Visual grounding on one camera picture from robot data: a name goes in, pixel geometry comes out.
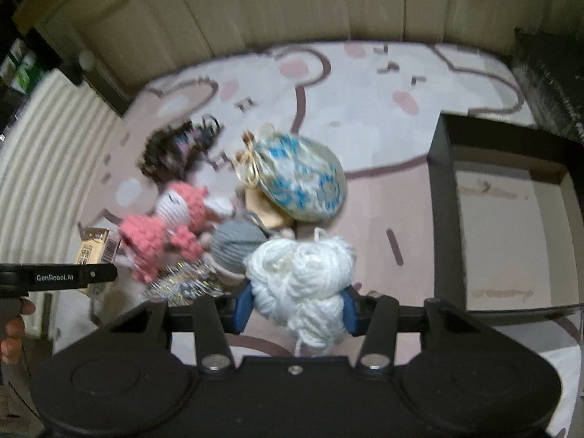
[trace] barcode label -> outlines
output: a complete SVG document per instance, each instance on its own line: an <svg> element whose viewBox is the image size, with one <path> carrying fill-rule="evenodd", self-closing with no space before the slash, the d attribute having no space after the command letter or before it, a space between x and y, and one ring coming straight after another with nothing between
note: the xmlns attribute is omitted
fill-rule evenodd
<svg viewBox="0 0 584 438"><path fill-rule="evenodd" d="M119 244L120 241L118 239L108 236L106 241L106 249L101 256L101 261L113 263L113 260L116 257L116 251L118 251Z"/></svg>
<svg viewBox="0 0 584 438"><path fill-rule="evenodd" d="M83 248L81 249L81 254L79 255L79 261L78 263L80 265L85 265L87 264L87 262L89 261L89 256L91 255L91 250L93 248L91 247L91 245L84 245Z"/></svg>

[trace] metal screw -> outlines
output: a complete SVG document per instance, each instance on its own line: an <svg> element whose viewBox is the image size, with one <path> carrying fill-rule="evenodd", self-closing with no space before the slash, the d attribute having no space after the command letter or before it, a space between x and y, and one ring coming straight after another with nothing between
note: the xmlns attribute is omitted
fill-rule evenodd
<svg viewBox="0 0 584 438"><path fill-rule="evenodd" d="M361 358L361 364L370 370L381 370L386 368L391 361L383 354L365 354Z"/></svg>
<svg viewBox="0 0 584 438"><path fill-rule="evenodd" d="M222 370L231 365L231 359L223 354L209 354L203 358L201 364L209 370Z"/></svg>
<svg viewBox="0 0 584 438"><path fill-rule="evenodd" d="M290 374L292 374L293 376L297 376L298 374L302 374L303 371L304 371L304 369L302 368L301 365L290 365L290 367L288 367L288 372Z"/></svg>

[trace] white radiator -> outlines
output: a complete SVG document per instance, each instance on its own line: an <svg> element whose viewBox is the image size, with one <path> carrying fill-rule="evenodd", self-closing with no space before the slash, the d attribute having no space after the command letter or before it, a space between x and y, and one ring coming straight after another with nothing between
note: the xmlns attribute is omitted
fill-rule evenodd
<svg viewBox="0 0 584 438"><path fill-rule="evenodd" d="M77 219L121 122L86 83L76 87L58 70L43 78L0 151L0 263L73 260ZM45 295L30 298L37 312L25 319L27 334L40 336Z"/></svg>

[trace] gray yarn ball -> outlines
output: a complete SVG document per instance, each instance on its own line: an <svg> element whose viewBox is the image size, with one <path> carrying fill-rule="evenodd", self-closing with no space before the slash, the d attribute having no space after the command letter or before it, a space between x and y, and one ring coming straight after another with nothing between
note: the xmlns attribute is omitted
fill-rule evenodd
<svg viewBox="0 0 584 438"><path fill-rule="evenodd" d="M261 228L248 220L233 219L217 226L211 240L211 255L224 269L244 275L246 258L268 237Z"/></svg>

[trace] blue gripper pad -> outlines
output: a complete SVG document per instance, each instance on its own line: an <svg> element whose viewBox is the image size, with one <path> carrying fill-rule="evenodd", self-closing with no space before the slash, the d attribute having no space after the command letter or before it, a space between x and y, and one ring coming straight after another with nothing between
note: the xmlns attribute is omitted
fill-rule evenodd
<svg viewBox="0 0 584 438"><path fill-rule="evenodd" d="M355 302L351 299L347 289L341 291L341 297L343 298L343 324L349 334L355 335L358 329Z"/></svg>
<svg viewBox="0 0 584 438"><path fill-rule="evenodd" d="M236 333L242 333L253 311L252 285L248 283L237 296L233 326Z"/></svg>

